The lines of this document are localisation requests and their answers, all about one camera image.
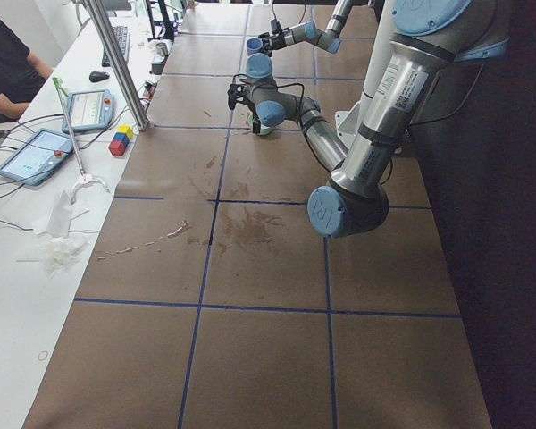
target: label sticker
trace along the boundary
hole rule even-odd
[[[415,100],[419,97],[421,89],[423,89],[423,85],[425,81],[427,81],[428,76],[429,75],[424,71],[415,69],[409,70],[406,74],[405,86],[401,92],[399,92],[393,107],[405,112],[410,112],[415,104]]]
[[[377,87],[375,96],[385,100],[391,97],[393,107],[410,112],[428,77],[429,74],[424,71],[403,70],[398,64],[390,63],[383,74],[379,87]]]
[[[397,79],[398,74],[399,66],[397,64],[390,63],[387,66],[385,73],[383,74],[383,79],[381,80],[379,87],[377,87],[377,92],[375,96],[387,98],[387,95],[389,94],[389,91],[393,86],[393,82],[395,82],[395,80]]]

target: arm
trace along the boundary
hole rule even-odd
[[[47,79],[50,77],[54,69],[46,64],[42,59],[40,59],[36,54],[33,52],[30,52],[28,54],[28,57],[26,58],[28,61],[28,64],[31,65],[38,74],[44,78]]]
[[[10,98],[0,94],[0,114],[10,119],[19,119],[28,108],[29,103],[13,103]]]

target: touchscreen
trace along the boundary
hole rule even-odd
[[[42,132],[29,142],[2,170],[24,178],[34,176],[41,172],[42,167],[52,157],[53,152],[58,150],[65,141],[67,141],[65,137]]]
[[[103,97],[103,92],[75,94],[71,102],[71,126],[98,125]]]

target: black shirt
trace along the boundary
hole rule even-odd
[[[44,79],[28,64],[29,48],[0,21],[0,94],[13,103],[30,102]],[[0,122],[11,119],[0,114]]]

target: tablet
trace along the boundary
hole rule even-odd
[[[0,165],[0,175],[36,186],[60,168],[72,152],[68,136],[42,128]]]
[[[113,96],[107,89],[72,92],[68,95],[68,113],[74,132],[103,130],[113,118]],[[62,131],[69,133],[65,120]]]

